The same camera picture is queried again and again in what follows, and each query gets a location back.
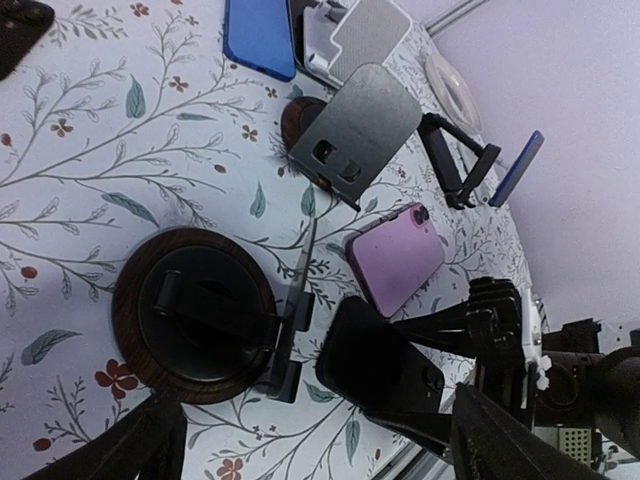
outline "blue phone case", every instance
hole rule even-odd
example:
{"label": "blue phone case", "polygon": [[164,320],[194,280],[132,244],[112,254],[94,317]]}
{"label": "blue phone case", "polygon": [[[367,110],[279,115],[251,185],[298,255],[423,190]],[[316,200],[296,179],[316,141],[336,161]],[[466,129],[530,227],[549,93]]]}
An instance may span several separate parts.
{"label": "blue phone case", "polygon": [[544,137],[542,134],[536,130],[531,135],[531,138],[527,142],[524,147],[524,150],[520,153],[520,156],[516,159],[515,163],[509,169],[507,176],[504,177],[504,180],[498,185],[496,189],[496,193],[489,200],[489,205],[492,207],[501,207],[504,202],[507,201],[513,189],[516,188],[516,185],[524,175],[524,172],[527,170],[534,157],[540,150],[540,147],[544,143]]}
{"label": "blue phone case", "polygon": [[227,0],[224,54],[288,82],[296,75],[288,0]]}

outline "wooden disc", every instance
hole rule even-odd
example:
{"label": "wooden disc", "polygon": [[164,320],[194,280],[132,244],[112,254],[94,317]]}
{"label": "wooden disc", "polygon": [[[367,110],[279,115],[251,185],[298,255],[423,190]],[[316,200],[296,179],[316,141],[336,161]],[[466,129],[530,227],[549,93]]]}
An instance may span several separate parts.
{"label": "wooden disc", "polygon": [[246,368],[229,379],[198,382],[163,368],[151,353],[142,335],[138,315],[145,280],[161,259],[176,250],[194,246],[220,250],[233,257],[258,286],[263,312],[276,313],[269,282],[253,258],[228,238],[196,228],[161,233],[136,250],[118,277],[111,313],[118,348],[142,382],[156,390],[170,391],[181,402],[211,404],[228,400],[253,385],[266,369],[270,354],[258,351]]}
{"label": "wooden disc", "polygon": [[280,128],[287,152],[298,142],[326,105],[326,102],[318,98],[298,97],[285,107],[280,119]]}

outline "floral pattern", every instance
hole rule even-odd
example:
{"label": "floral pattern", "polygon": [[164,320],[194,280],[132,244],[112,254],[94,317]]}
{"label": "floral pattern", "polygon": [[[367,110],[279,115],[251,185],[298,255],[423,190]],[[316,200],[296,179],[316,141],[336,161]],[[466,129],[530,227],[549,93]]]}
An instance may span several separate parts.
{"label": "floral pattern", "polygon": [[[313,369],[336,305],[358,293],[345,236],[407,203],[429,208],[446,262],[404,318],[464,299],[474,277],[530,284],[508,208],[448,209],[415,135],[358,213],[310,185],[286,155],[280,115],[292,98],[331,92],[304,75],[284,84],[225,58],[224,2],[92,1],[56,14],[0,83],[3,478],[89,442],[148,395],[122,363],[109,313],[117,275],[142,241],[176,226],[215,230],[249,251],[282,299],[312,217],[307,288],[318,301],[310,331],[296,338],[298,399],[283,405],[248,390],[219,405],[185,405],[184,477],[373,477],[406,440],[369,423]],[[441,113],[422,67],[432,49],[416,27],[387,66],[424,111]],[[488,181],[495,186],[493,174]],[[447,393],[471,368],[426,354],[443,369]]]}
{"label": "floral pattern", "polygon": [[134,377],[129,367],[113,358],[107,362],[106,372],[96,372],[96,382],[101,387],[111,387],[113,398],[122,400],[127,390],[135,390],[138,387],[138,379]]}

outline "black circular base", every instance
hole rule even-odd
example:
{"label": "black circular base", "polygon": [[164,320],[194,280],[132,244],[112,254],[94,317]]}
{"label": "black circular base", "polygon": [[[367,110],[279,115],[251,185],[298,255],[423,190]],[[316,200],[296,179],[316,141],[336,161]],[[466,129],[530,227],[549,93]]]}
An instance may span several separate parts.
{"label": "black circular base", "polygon": [[178,229],[136,250],[116,284],[114,332],[133,373],[188,403],[237,395],[257,380],[269,355],[198,323],[156,312],[153,305],[168,270],[262,313],[275,313],[269,283],[249,254],[228,238]]}

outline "purple phone case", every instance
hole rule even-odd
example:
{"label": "purple phone case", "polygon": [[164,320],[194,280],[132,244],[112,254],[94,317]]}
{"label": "purple phone case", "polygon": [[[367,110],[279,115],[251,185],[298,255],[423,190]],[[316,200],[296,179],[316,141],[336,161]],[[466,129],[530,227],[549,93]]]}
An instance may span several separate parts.
{"label": "purple phone case", "polygon": [[389,318],[444,262],[438,234],[427,220],[418,226],[414,204],[347,245],[349,263],[378,311]]}

